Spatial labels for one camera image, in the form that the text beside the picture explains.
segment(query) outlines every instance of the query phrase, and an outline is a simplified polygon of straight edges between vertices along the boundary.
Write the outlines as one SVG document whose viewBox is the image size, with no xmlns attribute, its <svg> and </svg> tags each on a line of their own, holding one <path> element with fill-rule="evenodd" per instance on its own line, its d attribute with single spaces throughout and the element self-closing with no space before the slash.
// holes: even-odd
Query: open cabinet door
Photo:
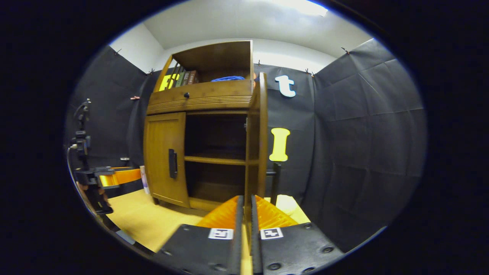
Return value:
<svg viewBox="0 0 489 275">
<path fill-rule="evenodd" d="M 144 165 L 151 196 L 190 207 L 185 181 L 185 112 L 146 117 Z"/>
<path fill-rule="evenodd" d="M 259 74 L 246 121 L 246 175 L 244 189 L 244 221 L 251 244 L 251 196 L 265 196 L 268 154 L 267 75 Z"/>
</svg>

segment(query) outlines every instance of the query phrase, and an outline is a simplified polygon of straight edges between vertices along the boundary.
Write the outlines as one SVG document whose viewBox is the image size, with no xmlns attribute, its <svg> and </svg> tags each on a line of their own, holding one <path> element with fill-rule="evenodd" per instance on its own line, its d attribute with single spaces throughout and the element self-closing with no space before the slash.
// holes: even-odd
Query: black door handle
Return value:
<svg viewBox="0 0 489 275">
<path fill-rule="evenodd" d="M 168 168 L 170 170 L 170 178 L 176 179 L 178 173 L 177 154 L 173 149 L 168 150 Z"/>
</svg>

